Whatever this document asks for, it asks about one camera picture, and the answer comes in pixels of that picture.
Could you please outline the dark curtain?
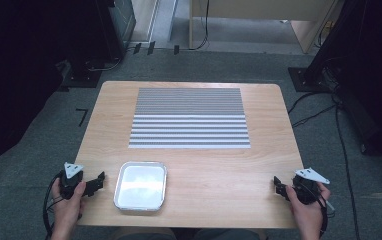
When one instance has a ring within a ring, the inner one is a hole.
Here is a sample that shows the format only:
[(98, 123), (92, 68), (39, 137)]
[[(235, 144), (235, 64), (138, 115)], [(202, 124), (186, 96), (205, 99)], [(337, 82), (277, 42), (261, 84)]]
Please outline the dark curtain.
[(0, 0), (0, 155), (58, 90), (57, 63), (79, 76), (122, 55), (108, 0)]
[(382, 155), (382, 0), (345, 0), (329, 36), (304, 73), (329, 70), (369, 150)]

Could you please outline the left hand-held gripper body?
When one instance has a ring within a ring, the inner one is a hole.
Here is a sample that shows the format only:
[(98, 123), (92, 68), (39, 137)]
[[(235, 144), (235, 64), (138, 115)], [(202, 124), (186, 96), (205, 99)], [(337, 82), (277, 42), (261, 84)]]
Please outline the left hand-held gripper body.
[(63, 199), (70, 199), (73, 196), (77, 185), (83, 179), (83, 168), (83, 165), (64, 163), (59, 183), (60, 195)]

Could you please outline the silver metal tray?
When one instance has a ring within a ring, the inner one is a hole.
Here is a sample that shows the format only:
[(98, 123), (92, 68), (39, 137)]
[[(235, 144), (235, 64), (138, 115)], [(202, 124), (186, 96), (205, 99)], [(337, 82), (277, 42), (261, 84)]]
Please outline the silver metal tray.
[(158, 211), (165, 199), (167, 168), (161, 162), (126, 162), (119, 171), (114, 205), (121, 211)]

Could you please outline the person's right hand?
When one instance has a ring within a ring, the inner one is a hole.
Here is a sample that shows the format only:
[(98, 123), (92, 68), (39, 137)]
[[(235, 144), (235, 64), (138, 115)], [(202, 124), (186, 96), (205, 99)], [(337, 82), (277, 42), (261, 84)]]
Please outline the person's right hand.
[(323, 216), (321, 206), (318, 203), (313, 205), (302, 204), (291, 186), (286, 186), (291, 210), (301, 234), (303, 231), (321, 231)]

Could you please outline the black tape corner mark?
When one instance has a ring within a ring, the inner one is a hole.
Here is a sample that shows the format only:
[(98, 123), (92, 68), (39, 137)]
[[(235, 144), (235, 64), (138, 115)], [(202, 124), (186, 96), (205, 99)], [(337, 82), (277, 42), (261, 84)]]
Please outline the black tape corner mark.
[(78, 127), (81, 127), (88, 115), (88, 111), (89, 109), (85, 109), (85, 108), (76, 108), (75, 109), (76, 112), (80, 112), (82, 115), (81, 115), (81, 119), (79, 121), (79, 124), (78, 124)]

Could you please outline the grey striped placemat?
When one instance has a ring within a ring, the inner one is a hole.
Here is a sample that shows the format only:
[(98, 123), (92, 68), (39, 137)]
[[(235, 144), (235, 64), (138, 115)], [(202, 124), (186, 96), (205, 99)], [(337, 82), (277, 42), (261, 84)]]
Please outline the grey striped placemat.
[(129, 146), (156, 149), (251, 147), (238, 88), (141, 88)]

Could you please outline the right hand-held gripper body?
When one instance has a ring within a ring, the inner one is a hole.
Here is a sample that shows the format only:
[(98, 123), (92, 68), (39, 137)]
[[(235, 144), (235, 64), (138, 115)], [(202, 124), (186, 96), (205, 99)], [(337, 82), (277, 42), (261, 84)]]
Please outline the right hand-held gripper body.
[(330, 180), (322, 176), (312, 168), (295, 171), (292, 179), (293, 188), (299, 201), (305, 205), (314, 203), (319, 199), (320, 190), (317, 183), (329, 184)]

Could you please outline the person's left hand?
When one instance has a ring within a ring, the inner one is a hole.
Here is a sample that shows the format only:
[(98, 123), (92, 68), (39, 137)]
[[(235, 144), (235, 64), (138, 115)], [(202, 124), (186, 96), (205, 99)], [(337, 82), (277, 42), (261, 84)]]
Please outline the person's left hand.
[(70, 199), (62, 199), (54, 205), (54, 234), (70, 234), (78, 221), (79, 215), (83, 212), (84, 204), (82, 196), (86, 188), (86, 183), (80, 181), (75, 187)]

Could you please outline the black stand base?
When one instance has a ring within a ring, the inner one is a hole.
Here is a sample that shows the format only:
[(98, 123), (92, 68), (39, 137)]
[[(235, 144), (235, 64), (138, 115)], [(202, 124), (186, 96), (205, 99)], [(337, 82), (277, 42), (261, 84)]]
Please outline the black stand base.
[(330, 91), (321, 73), (309, 68), (289, 67), (289, 75), (297, 92), (327, 93)]
[(101, 71), (87, 71), (84, 75), (76, 76), (67, 60), (56, 64), (63, 81), (58, 90), (68, 92), (71, 88), (96, 88), (101, 76)]

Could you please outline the light wooden desk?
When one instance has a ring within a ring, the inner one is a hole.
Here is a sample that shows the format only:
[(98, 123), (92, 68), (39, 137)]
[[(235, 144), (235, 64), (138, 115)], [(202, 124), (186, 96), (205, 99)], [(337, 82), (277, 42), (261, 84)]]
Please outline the light wooden desk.
[(189, 47), (196, 17), (289, 20), (303, 53), (308, 53), (339, 0), (189, 0)]

